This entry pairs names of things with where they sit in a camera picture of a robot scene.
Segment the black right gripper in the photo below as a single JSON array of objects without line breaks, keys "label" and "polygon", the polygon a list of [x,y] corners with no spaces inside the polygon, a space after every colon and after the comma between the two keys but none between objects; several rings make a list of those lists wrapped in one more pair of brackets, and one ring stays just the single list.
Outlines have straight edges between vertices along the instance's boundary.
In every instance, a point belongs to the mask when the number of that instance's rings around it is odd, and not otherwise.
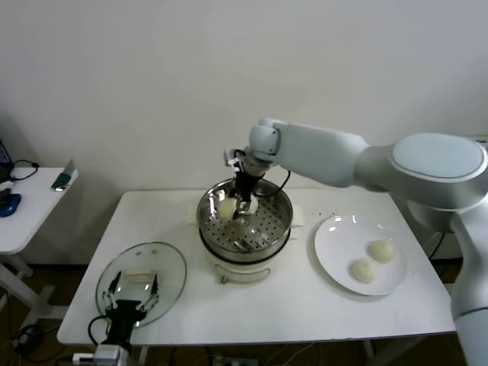
[{"label": "black right gripper", "polygon": [[236,199],[234,219],[246,214],[250,208],[251,193],[263,176],[253,176],[247,173],[237,173],[235,177],[235,191],[239,196]]}]

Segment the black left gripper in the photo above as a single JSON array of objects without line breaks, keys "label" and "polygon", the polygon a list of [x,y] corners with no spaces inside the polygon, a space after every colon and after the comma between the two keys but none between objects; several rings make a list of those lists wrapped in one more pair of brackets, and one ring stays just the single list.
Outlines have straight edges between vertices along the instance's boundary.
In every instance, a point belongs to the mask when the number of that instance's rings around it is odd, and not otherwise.
[{"label": "black left gripper", "polygon": [[108,319],[111,321],[108,343],[112,345],[129,345],[136,323],[144,320],[146,311],[150,311],[159,302],[159,282],[158,275],[155,274],[149,298],[145,303],[139,300],[116,301],[114,295],[117,292],[120,277],[121,271],[115,275],[108,289],[102,292],[101,298],[104,302],[104,307],[109,309]]}]

